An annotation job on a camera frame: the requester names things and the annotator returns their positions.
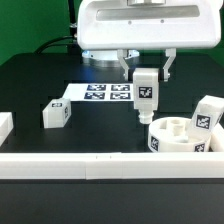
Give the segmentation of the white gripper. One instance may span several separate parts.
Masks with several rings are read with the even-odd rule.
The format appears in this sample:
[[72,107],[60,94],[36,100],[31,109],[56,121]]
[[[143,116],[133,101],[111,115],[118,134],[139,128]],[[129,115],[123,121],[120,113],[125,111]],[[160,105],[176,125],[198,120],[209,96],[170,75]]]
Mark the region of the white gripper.
[[166,49],[159,80],[167,82],[175,48],[212,48],[219,43],[221,7],[222,0],[83,0],[77,40],[86,50],[117,50],[125,80],[127,61],[139,58],[137,50]]

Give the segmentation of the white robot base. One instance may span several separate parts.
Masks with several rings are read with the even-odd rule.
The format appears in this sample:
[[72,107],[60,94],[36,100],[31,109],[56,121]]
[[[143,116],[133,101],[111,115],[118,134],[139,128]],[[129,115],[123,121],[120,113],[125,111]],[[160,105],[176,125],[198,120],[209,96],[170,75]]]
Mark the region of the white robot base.
[[84,64],[97,67],[120,67],[120,62],[117,57],[116,50],[109,51],[93,51],[84,50],[82,52],[82,59]]

